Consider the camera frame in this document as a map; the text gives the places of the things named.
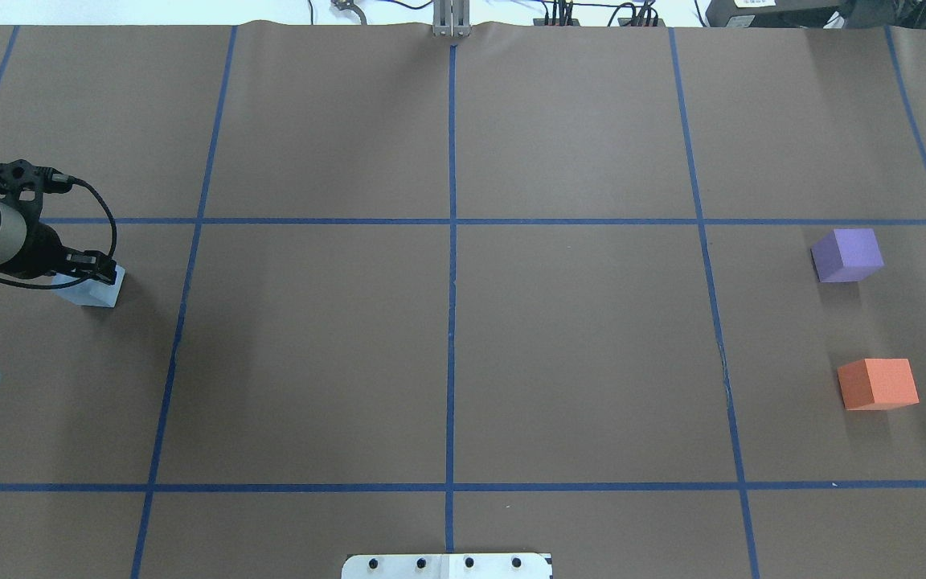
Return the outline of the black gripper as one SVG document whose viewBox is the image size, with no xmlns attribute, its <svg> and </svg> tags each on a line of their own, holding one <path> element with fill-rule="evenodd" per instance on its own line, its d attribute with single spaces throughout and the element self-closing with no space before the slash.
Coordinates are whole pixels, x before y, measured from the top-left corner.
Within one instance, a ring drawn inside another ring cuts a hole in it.
<svg viewBox="0 0 926 579">
<path fill-rule="evenodd" d="M 69 273 L 70 277 L 100 283 L 117 283 L 118 268 L 110 254 L 98 250 L 68 252 L 58 233 L 40 221 L 26 223 L 23 242 L 23 280 Z"/>
</svg>

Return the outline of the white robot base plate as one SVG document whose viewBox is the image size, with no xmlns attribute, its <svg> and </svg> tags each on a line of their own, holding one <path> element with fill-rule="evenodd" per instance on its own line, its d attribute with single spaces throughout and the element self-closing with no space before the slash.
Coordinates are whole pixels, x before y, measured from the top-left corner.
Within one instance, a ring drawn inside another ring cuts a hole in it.
<svg viewBox="0 0 926 579">
<path fill-rule="evenodd" d="M 346 558 L 342 578 L 552 578 L 550 554 L 471 552 L 360 554 Z"/>
</svg>

